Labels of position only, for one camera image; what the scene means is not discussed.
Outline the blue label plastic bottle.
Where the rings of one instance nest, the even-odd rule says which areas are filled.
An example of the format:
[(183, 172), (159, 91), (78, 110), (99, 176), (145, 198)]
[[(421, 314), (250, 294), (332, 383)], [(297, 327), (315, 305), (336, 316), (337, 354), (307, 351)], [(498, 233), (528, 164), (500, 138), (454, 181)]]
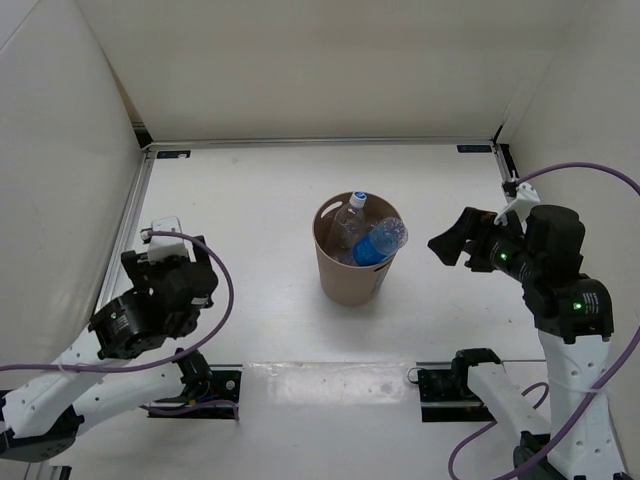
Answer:
[(397, 217), (387, 217), (375, 225), (352, 248), (351, 257), (357, 266), (382, 263), (395, 255), (408, 241), (408, 229)]

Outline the clear plastic bottle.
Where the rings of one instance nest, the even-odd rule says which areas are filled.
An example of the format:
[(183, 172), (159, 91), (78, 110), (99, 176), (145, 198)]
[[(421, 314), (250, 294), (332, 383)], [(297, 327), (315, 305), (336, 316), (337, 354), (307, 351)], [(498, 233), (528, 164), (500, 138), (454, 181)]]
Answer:
[(326, 241), (329, 252), (348, 251), (359, 241), (366, 230), (366, 201), (364, 192), (355, 191), (349, 201), (338, 209)]

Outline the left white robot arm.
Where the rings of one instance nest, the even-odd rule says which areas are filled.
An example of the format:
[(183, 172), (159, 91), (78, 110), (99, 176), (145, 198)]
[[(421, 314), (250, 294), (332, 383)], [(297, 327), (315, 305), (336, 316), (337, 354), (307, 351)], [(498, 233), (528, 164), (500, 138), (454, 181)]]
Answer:
[(146, 230), (144, 253), (121, 263), (131, 289), (94, 313), (88, 326), (40, 376), (1, 394), (1, 456), (43, 462), (68, 449), (99, 423), (145, 403), (183, 394), (197, 400), (210, 388), (197, 346), (163, 360), (131, 366), (167, 339), (190, 335), (212, 306), (219, 280), (203, 237)]

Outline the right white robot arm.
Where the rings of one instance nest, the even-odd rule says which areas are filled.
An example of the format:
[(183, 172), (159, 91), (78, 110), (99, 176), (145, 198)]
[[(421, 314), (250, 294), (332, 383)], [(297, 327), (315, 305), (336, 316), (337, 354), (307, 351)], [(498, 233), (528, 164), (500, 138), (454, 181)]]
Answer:
[(467, 207), (428, 247), (446, 266), (501, 271), (522, 287), (543, 348), (550, 417), (542, 418), (489, 349), (457, 352), (449, 387), (477, 397), (516, 443), (516, 479), (626, 479), (604, 389), (614, 332), (604, 284), (582, 273), (585, 227), (568, 208), (538, 205), (525, 220)]

